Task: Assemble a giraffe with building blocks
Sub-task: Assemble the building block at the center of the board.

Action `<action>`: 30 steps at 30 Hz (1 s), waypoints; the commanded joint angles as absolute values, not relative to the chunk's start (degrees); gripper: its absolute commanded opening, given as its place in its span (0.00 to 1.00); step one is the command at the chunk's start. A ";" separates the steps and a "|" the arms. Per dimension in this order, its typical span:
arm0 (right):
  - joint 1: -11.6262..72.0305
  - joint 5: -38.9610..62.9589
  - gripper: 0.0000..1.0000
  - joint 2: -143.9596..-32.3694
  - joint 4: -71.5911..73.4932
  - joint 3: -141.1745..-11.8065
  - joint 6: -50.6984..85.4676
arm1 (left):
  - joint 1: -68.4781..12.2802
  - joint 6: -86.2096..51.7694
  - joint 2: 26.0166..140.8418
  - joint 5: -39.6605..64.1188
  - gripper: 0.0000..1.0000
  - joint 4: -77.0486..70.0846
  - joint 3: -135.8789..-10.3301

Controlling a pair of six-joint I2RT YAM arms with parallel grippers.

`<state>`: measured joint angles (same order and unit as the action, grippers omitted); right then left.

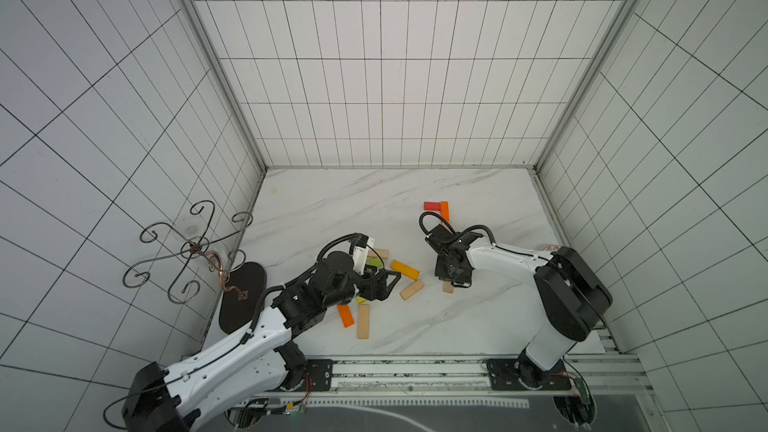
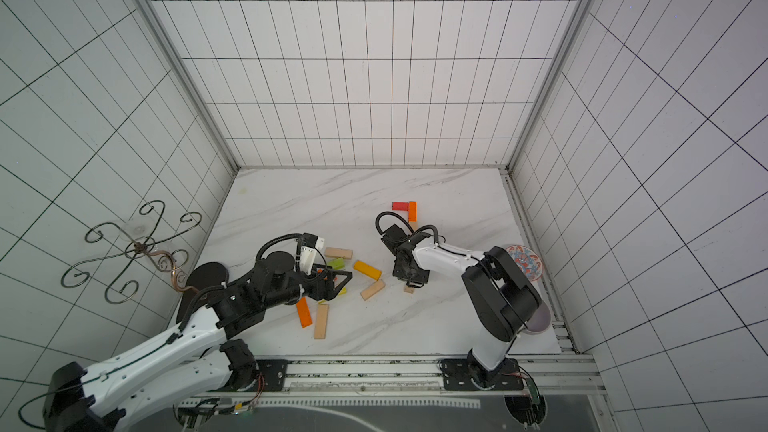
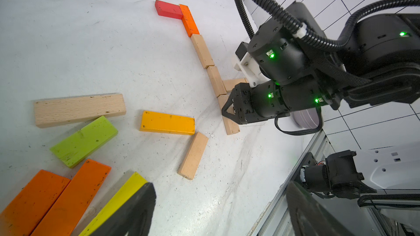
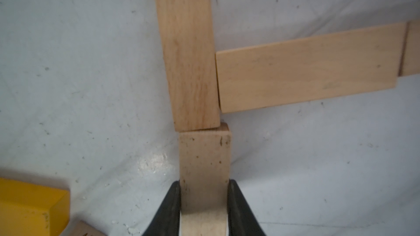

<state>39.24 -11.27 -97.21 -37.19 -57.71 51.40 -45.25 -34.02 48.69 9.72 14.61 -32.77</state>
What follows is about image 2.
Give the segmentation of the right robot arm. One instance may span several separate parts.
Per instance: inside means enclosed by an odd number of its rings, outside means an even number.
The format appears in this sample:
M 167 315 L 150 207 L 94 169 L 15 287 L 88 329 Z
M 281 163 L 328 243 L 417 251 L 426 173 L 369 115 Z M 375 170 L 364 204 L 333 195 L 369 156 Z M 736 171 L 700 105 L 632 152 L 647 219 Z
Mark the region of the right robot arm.
M 492 390 L 507 377 L 520 376 L 507 353 L 543 300 L 505 249 L 470 251 L 424 239 L 391 245 L 389 250 L 394 277 L 410 287 L 426 285 L 432 272 L 461 279 L 483 331 L 465 359 L 442 362 L 459 367 L 458 386 Z

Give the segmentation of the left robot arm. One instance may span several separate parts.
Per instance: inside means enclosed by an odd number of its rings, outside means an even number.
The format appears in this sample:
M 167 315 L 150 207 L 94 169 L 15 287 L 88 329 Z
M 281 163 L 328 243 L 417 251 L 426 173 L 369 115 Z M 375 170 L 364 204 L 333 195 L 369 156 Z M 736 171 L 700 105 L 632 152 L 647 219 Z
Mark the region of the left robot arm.
M 329 302 L 348 271 L 295 268 L 284 251 L 256 260 L 242 277 L 201 290 L 200 308 L 142 344 L 100 363 L 71 362 L 54 372 L 42 408 L 47 431 L 118 431 L 208 391 L 261 390 L 266 380 L 241 334 L 277 306 L 302 298 Z

